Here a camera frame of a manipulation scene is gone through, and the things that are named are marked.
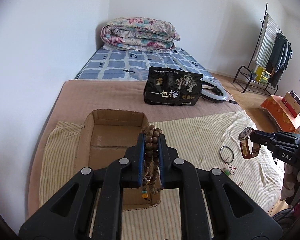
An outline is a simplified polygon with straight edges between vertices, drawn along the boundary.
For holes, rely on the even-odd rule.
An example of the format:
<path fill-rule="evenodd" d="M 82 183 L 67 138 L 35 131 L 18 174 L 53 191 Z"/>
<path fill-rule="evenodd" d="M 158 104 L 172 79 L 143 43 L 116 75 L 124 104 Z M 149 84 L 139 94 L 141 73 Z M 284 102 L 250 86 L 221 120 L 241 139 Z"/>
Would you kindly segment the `gloved right hand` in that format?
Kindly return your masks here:
<path fill-rule="evenodd" d="M 285 163 L 285 175 L 280 200 L 294 197 L 293 202 L 300 199 L 300 170 Z"/>

